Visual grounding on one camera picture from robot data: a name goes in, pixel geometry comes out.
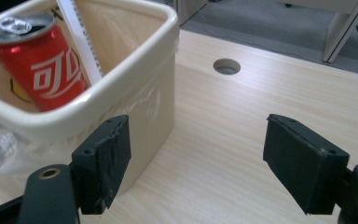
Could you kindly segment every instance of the wood grain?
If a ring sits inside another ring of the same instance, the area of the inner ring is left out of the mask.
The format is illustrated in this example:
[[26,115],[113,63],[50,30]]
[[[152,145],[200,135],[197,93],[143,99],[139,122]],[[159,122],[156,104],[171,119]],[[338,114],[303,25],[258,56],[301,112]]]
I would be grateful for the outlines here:
[[[240,72],[215,72],[221,58]],[[358,74],[181,31],[171,134],[135,184],[82,223],[337,223],[338,207],[306,216],[262,160],[271,113],[358,164]],[[21,194],[2,178],[0,203]]]

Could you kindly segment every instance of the coca-cola can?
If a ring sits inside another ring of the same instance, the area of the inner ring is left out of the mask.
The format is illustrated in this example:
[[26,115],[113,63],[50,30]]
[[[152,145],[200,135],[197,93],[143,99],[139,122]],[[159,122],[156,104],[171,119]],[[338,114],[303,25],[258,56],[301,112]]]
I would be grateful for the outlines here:
[[67,104],[87,88],[75,54],[49,14],[0,20],[0,64],[41,111]]

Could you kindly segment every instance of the screw hole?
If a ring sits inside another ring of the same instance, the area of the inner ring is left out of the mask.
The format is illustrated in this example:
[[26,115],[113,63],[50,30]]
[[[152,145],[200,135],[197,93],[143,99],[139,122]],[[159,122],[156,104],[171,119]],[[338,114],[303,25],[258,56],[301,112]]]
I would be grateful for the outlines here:
[[89,155],[92,153],[91,149],[86,149],[83,151],[84,154]]
[[47,169],[46,171],[43,171],[39,175],[39,178],[40,179],[50,179],[50,178],[57,176],[60,172],[61,172],[61,170],[57,169],[57,168]]

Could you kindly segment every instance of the grommet hole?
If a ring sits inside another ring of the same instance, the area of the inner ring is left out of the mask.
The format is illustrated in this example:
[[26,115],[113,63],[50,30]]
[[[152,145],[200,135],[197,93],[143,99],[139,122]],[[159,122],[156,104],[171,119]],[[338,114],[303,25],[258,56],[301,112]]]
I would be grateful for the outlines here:
[[219,59],[213,63],[213,68],[223,75],[235,75],[240,72],[241,65],[232,59]]

